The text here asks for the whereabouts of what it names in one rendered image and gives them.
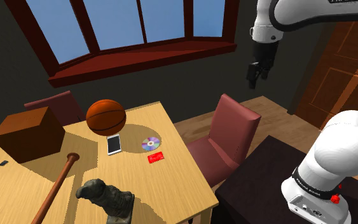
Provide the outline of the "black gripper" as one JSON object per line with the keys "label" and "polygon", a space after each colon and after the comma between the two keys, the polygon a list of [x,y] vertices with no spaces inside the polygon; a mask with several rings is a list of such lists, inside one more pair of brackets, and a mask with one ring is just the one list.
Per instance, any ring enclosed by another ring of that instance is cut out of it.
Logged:
{"label": "black gripper", "polygon": [[278,41],[273,43],[254,42],[253,56],[255,61],[249,64],[246,76],[250,89],[256,88],[256,82],[260,73],[263,80],[267,79],[268,73],[275,61],[278,45]]}

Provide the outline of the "dark red upholstered chair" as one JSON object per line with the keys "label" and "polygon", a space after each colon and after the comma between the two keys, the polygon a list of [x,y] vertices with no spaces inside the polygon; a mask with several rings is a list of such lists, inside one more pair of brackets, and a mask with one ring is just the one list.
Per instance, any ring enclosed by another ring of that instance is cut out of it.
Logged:
{"label": "dark red upholstered chair", "polygon": [[24,104],[27,111],[43,107],[49,107],[62,126],[85,121],[85,114],[68,90],[38,101]]}
{"label": "dark red upholstered chair", "polygon": [[246,159],[261,115],[223,94],[207,136],[186,146],[210,187],[232,174]]}

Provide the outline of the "brown wooden door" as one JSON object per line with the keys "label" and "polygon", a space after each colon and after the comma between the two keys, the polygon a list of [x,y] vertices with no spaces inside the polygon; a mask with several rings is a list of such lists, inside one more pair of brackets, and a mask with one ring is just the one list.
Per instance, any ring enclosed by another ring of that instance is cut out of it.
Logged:
{"label": "brown wooden door", "polygon": [[358,110],[358,22],[323,26],[296,93],[287,112],[318,129],[341,111]]}

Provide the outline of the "dark robot stand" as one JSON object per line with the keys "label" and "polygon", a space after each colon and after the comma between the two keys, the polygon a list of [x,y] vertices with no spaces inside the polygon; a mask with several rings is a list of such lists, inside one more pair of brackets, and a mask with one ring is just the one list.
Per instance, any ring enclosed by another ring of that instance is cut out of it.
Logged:
{"label": "dark robot stand", "polygon": [[[281,192],[282,182],[304,157],[302,151],[267,136],[216,190],[219,204],[210,224],[311,224],[289,210]],[[341,185],[352,224],[358,224],[358,180],[345,178]]]}

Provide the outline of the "shiny compact disc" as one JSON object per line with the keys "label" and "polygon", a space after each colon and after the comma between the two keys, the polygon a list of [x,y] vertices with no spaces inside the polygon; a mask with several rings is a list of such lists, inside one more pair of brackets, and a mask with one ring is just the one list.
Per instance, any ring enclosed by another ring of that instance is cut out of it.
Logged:
{"label": "shiny compact disc", "polygon": [[153,151],[160,146],[160,140],[157,137],[148,137],[142,142],[142,148],[146,151]]}

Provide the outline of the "red card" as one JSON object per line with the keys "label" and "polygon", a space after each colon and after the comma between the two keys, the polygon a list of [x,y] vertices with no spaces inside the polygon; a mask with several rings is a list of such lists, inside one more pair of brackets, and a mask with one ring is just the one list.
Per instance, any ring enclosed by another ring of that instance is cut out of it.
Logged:
{"label": "red card", "polygon": [[162,160],[162,159],[164,159],[164,155],[161,151],[148,156],[148,162],[150,164],[157,162],[159,160]]}

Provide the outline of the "red framed bay window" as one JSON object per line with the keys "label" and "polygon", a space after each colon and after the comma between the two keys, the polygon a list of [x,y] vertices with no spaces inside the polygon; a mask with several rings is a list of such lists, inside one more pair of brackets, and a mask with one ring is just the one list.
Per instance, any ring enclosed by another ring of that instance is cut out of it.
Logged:
{"label": "red framed bay window", "polygon": [[53,87],[233,52],[240,0],[4,0]]}

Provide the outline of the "wooden table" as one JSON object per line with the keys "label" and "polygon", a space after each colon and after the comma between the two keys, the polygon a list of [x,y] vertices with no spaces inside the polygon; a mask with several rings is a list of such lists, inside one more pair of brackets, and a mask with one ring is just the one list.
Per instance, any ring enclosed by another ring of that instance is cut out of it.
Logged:
{"label": "wooden table", "polygon": [[[107,139],[79,122],[65,127],[60,152],[47,157],[19,164],[0,148],[0,163],[8,161],[0,167],[0,224],[31,224],[71,152],[80,158],[42,224],[106,224],[102,208],[75,196],[97,178],[135,195],[132,224],[179,224],[195,216],[209,224],[217,198],[161,103],[127,110],[120,137],[122,151],[108,155]],[[160,146],[144,150],[148,137]],[[164,159],[150,164],[148,156],[160,151]]]}

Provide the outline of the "orange basketball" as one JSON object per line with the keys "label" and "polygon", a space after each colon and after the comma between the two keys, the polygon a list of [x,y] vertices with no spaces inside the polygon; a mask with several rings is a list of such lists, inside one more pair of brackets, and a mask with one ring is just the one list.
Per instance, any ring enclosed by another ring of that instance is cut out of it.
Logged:
{"label": "orange basketball", "polygon": [[123,106],[111,99],[93,103],[86,113],[89,129],[100,136],[117,134],[125,126],[126,119]]}

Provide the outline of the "white smartphone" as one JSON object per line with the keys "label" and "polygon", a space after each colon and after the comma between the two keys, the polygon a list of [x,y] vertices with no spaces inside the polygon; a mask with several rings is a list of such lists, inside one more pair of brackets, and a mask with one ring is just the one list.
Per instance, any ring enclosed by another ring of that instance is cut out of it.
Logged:
{"label": "white smartphone", "polygon": [[113,136],[107,137],[107,154],[113,155],[115,153],[121,152],[121,141],[120,135],[115,134]]}

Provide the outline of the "dark grey statue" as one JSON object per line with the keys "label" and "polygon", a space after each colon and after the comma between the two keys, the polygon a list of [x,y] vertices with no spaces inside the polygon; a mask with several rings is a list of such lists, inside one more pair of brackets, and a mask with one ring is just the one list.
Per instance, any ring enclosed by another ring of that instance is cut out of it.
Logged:
{"label": "dark grey statue", "polygon": [[101,179],[91,179],[76,190],[76,198],[88,199],[106,212],[106,224],[131,224],[135,195]]}

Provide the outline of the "wooden baseball bat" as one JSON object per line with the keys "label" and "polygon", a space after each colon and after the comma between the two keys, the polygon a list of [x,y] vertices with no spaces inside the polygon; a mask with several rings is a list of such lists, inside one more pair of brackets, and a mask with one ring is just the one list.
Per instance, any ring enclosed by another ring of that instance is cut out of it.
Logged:
{"label": "wooden baseball bat", "polygon": [[46,196],[42,206],[39,208],[39,211],[35,215],[34,219],[32,220],[31,224],[42,224],[49,208],[51,207],[62,183],[64,182],[65,178],[67,177],[68,172],[70,171],[71,167],[75,163],[75,161],[79,160],[80,156],[77,153],[69,153],[67,155],[67,162],[65,163],[61,173],[59,174],[56,182],[52,186],[49,194]]}

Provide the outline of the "brown cardboard box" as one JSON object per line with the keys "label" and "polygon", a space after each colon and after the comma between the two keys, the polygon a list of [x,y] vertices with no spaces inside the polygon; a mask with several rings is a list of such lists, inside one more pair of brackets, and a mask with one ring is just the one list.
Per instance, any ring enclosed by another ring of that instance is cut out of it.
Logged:
{"label": "brown cardboard box", "polygon": [[64,136],[48,107],[8,115],[0,124],[0,148],[19,164],[58,153]]}

